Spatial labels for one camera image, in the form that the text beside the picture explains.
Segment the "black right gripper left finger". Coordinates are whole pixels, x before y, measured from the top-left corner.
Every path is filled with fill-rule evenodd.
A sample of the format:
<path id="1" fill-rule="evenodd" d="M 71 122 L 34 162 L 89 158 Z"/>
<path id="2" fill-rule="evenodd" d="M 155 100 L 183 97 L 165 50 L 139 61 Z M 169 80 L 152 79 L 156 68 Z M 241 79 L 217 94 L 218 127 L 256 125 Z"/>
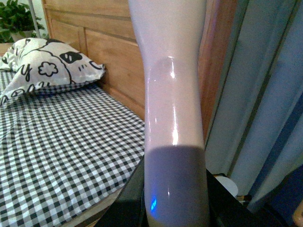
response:
<path id="1" fill-rule="evenodd" d="M 144 204 L 144 159 L 139 162 L 118 197 L 95 226 L 148 226 Z"/>

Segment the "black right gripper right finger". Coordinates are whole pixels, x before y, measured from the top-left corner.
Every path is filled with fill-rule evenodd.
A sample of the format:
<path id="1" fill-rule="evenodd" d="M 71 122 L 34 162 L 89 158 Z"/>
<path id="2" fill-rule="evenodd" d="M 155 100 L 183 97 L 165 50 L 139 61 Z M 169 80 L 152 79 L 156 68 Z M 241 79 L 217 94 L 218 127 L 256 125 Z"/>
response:
<path id="1" fill-rule="evenodd" d="M 286 223 L 267 211 L 252 214 L 209 172 L 207 188 L 211 227 L 286 227 Z"/>

